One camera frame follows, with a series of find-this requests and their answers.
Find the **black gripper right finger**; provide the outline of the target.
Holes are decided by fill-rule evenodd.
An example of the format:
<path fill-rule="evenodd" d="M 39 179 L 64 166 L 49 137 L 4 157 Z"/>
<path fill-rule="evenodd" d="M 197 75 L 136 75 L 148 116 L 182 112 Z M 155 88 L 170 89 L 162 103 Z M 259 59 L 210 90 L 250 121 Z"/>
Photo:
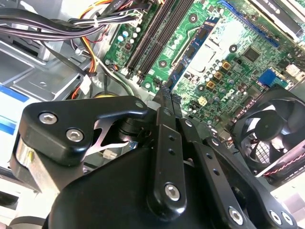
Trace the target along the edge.
<path fill-rule="evenodd" d="M 250 171 L 216 138 L 202 140 L 188 119 L 182 117 L 181 97 L 173 94 L 178 115 L 184 160 L 194 168 L 191 186 L 208 229 L 296 229 L 293 216 Z"/>

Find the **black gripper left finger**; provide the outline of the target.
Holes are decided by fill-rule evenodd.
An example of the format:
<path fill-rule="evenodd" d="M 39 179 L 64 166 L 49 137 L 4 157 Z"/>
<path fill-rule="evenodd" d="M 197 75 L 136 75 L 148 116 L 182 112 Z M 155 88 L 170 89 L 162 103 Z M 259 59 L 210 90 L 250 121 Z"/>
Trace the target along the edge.
<path fill-rule="evenodd" d="M 181 214 L 187 203 L 179 117 L 162 87 L 156 109 L 135 96 L 33 103 L 23 110 L 10 167 L 51 199 L 76 179 L 135 150 L 152 151 L 147 203 L 154 214 Z"/>

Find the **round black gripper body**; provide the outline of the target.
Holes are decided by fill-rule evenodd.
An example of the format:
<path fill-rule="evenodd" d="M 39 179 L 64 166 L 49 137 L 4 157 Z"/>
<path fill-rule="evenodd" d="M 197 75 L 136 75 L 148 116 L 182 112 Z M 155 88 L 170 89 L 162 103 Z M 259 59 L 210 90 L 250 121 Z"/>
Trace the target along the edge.
<path fill-rule="evenodd" d="M 49 229 L 230 229 L 215 211 L 212 197 L 195 169 L 184 165 L 187 206 L 173 221 L 149 208 L 147 192 L 153 153 L 135 149 L 66 186 L 49 213 Z"/>

